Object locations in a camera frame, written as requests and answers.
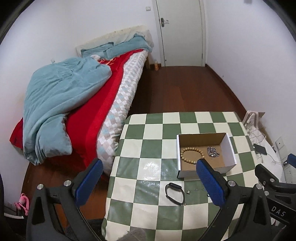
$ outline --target white box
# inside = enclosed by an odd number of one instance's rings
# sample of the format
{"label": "white box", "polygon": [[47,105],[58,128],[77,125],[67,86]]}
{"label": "white box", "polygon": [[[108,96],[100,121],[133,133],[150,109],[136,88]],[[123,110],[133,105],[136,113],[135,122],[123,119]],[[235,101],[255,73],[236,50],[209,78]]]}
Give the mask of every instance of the white box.
{"label": "white box", "polygon": [[[229,172],[236,164],[233,147],[227,133],[206,133],[206,134],[179,134],[177,135],[177,159],[178,175],[182,177],[196,177],[196,165],[181,160],[180,151],[186,147],[194,147],[203,151],[205,160],[211,167],[221,174]],[[215,147],[220,153],[218,157],[210,157],[207,147]],[[201,159],[201,154],[196,151],[184,152],[184,156],[192,161]]]}

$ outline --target checkered tablecloth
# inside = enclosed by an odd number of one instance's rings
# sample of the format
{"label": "checkered tablecloth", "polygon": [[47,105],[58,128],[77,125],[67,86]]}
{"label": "checkered tablecloth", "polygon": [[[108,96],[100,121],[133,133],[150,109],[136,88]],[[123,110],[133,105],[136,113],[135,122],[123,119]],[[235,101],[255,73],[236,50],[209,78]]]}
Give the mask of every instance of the checkered tablecloth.
{"label": "checkered tablecloth", "polygon": [[[176,135],[217,132],[229,134],[237,160],[224,178],[253,187],[258,182],[254,172],[257,159],[236,113],[172,112],[127,118],[109,182],[102,225],[106,240],[117,240],[135,227],[146,231],[148,241],[198,239],[219,207],[207,197],[200,180],[177,178]],[[177,206],[166,198],[165,186],[170,182],[182,186],[186,205]],[[182,199],[175,191],[169,195]],[[231,235],[241,210],[242,204],[224,239]]]}

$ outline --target bead bracelet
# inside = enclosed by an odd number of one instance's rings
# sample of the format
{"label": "bead bracelet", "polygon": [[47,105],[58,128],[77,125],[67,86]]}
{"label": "bead bracelet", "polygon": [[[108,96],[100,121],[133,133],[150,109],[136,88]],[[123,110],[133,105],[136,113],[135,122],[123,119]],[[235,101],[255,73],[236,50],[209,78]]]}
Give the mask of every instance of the bead bracelet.
{"label": "bead bracelet", "polygon": [[204,154],[203,154],[203,152],[202,152],[201,150],[196,149],[196,148],[194,148],[194,147],[186,147],[186,148],[184,148],[183,150],[181,150],[181,154],[180,154],[180,157],[181,157],[181,159],[182,159],[183,161],[188,162],[188,163],[190,163],[190,164],[196,164],[196,161],[187,160],[185,157],[183,157],[184,152],[185,152],[185,151],[189,151],[189,150],[199,152],[199,153],[202,155],[202,158],[205,158],[205,156],[204,156]]}

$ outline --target white door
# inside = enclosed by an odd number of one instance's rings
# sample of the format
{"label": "white door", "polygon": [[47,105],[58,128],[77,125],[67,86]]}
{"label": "white door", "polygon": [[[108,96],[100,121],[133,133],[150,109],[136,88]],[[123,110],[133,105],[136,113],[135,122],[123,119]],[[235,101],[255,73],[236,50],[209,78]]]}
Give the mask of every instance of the white door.
{"label": "white door", "polygon": [[165,66],[202,65],[199,0],[156,0]]}

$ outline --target mattress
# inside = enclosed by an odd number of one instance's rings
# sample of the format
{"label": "mattress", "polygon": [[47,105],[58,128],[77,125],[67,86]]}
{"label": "mattress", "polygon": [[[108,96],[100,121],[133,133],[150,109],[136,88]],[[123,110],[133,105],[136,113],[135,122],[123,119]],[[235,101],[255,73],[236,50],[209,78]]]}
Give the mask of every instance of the mattress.
{"label": "mattress", "polygon": [[136,93],[138,81],[148,56],[148,51],[133,54],[123,67],[123,78],[118,93],[98,133],[96,150],[104,165],[104,173],[110,176],[119,136]]}

